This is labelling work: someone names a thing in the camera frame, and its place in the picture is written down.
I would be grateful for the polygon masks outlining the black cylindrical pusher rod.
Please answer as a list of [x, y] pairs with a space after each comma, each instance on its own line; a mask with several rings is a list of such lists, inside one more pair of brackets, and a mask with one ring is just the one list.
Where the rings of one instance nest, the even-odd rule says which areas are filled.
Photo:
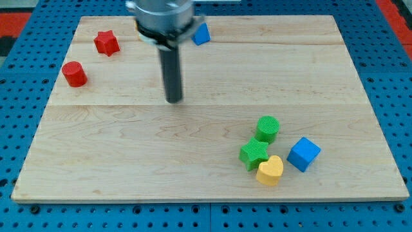
[[179, 46], [169, 51], [160, 50], [159, 54], [165, 99], [171, 104], [178, 103], [183, 99]]

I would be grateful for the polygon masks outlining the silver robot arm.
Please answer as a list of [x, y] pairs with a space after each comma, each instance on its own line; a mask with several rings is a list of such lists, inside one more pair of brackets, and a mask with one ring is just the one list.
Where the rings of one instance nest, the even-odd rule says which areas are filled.
[[166, 101], [180, 102], [180, 45], [197, 32], [205, 17], [194, 15], [191, 0], [130, 0], [125, 5], [135, 15], [141, 40], [158, 49]]

